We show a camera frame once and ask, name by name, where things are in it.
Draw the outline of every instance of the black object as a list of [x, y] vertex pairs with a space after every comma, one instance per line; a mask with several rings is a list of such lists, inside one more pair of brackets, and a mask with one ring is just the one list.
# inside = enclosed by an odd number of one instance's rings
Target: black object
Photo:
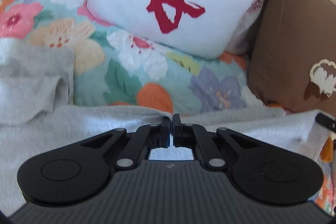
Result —
[[[195, 160], [147, 160], [153, 148], [191, 148]], [[323, 174], [312, 160], [227, 128], [197, 124], [117, 128], [26, 161], [27, 204], [14, 224], [328, 223], [307, 200]]]

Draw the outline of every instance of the leaf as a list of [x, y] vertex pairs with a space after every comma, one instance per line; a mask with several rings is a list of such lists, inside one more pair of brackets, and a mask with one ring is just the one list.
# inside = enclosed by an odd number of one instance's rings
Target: leaf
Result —
[[166, 90], [155, 83], [146, 83], [136, 96], [139, 106], [150, 107], [160, 111], [173, 113], [174, 106]]
[[103, 31], [95, 31], [92, 35], [90, 35], [90, 39], [97, 41], [101, 47], [112, 47], [107, 40], [107, 32]]
[[192, 75], [197, 76], [200, 72], [199, 65], [188, 55], [178, 55], [172, 52], [167, 52], [166, 56], [174, 60], [181, 67], [188, 70]]
[[34, 17], [34, 29], [40, 24], [40, 22], [45, 20], [51, 20], [54, 16], [51, 13], [51, 10], [44, 10], [40, 12], [37, 16]]
[[110, 89], [110, 93], [103, 94], [108, 104], [118, 101], [137, 104], [136, 96], [142, 88], [141, 83], [137, 77], [129, 77], [127, 71], [118, 62], [110, 61], [105, 82]]

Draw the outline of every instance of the white flower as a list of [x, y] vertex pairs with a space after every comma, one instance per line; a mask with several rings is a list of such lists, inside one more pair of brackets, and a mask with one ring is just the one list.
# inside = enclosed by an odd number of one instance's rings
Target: white flower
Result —
[[328, 75], [322, 67], [318, 67], [315, 70], [311, 77], [311, 81], [319, 86], [320, 94], [325, 93], [330, 97], [334, 92], [336, 77], [334, 77], [334, 75]]
[[112, 47], [120, 50], [118, 59], [126, 70], [134, 71], [142, 65], [151, 80], [158, 81], [166, 76], [168, 64], [161, 54], [166, 51], [165, 47], [124, 30], [110, 34], [107, 40]]
[[66, 5], [68, 10], [78, 9], [84, 3], [84, 0], [50, 0], [51, 3]]

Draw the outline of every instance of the white embroidered patch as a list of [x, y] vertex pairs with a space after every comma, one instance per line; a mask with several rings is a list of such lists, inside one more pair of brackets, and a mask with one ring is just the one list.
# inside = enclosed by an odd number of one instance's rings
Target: white embroidered patch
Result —
[[321, 67], [322, 64], [332, 66], [336, 69], [336, 64], [334, 62], [323, 59], [311, 67], [309, 73], [310, 81], [318, 85], [320, 94], [324, 93], [330, 97], [332, 93], [336, 91], [336, 77], [332, 74], [328, 75], [328, 73]]

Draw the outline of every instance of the pink flower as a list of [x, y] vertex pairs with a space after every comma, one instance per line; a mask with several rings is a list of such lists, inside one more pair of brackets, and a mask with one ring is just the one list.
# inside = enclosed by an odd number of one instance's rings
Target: pink flower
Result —
[[43, 9], [38, 2], [31, 4], [17, 4], [9, 11], [0, 14], [0, 37], [16, 37], [19, 39], [32, 30], [34, 17]]
[[110, 24], [110, 23], [108, 23], [108, 22], [106, 22], [104, 20], [100, 20], [100, 19], [94, 17], [90, 13], [90, 11], [87, 9], [86, 5], [87, 5], [87, 1], [84, 1], [83, 5], [77, 9], [77, 14], [78, 15], [85, 16], [89, 20], [97, 22], [98, 24], [103, 25], [103, 26], [112, 26], [113, 25], [113, 24]]

